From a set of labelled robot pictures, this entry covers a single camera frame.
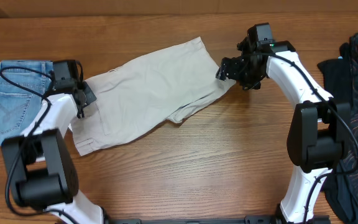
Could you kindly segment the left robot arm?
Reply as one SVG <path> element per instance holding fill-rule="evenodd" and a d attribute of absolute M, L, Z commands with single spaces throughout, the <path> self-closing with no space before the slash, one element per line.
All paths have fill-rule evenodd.
<path fill-rule="evenodd" d="M 64 141 L 72 120 L 84 118 L 84 108 L 96 101 L 84 81 L 82 64 L 54 61 L 46 77 L 51 84 L 41 95 L 42 107 L 33 122 L 1 144 L 7 170 L 6 205 L 18 216 L 25 214 L 15 206 L 32 208 L 32 217 L 51 213 L 65 223 L 109 223 L 105 209 L 79 190 Z"/>

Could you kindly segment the beige cotton shorts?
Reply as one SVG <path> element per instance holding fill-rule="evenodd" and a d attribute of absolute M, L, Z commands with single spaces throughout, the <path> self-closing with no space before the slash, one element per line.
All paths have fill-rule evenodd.
<path fill-rule="evenodd" d="M 235 85 L 218 70 L 197 37 L 88 78 L 96 101 L 71 122 L 79 155 L 132 142 L 165 120 L 181 123 Z"/>

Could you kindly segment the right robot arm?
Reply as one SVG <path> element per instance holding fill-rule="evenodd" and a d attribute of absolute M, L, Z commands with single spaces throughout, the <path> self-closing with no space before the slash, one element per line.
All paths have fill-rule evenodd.
<path fill-rule="evenodd" d="M 256 24 L 237 44 L 238 57 L 221 60 L 218 80 L 235 80 L 244 90 L 272 79 L 294 108 L 287 137 L 293 163 L 288 190 L 274 215 L 248 215 L 245 223 L 329 223 L 314 205 L 326 178 L 347 156 L 350 106 L 340 103 L 307 72 L 288 41 L 274 40 L 268 23 Z"/>

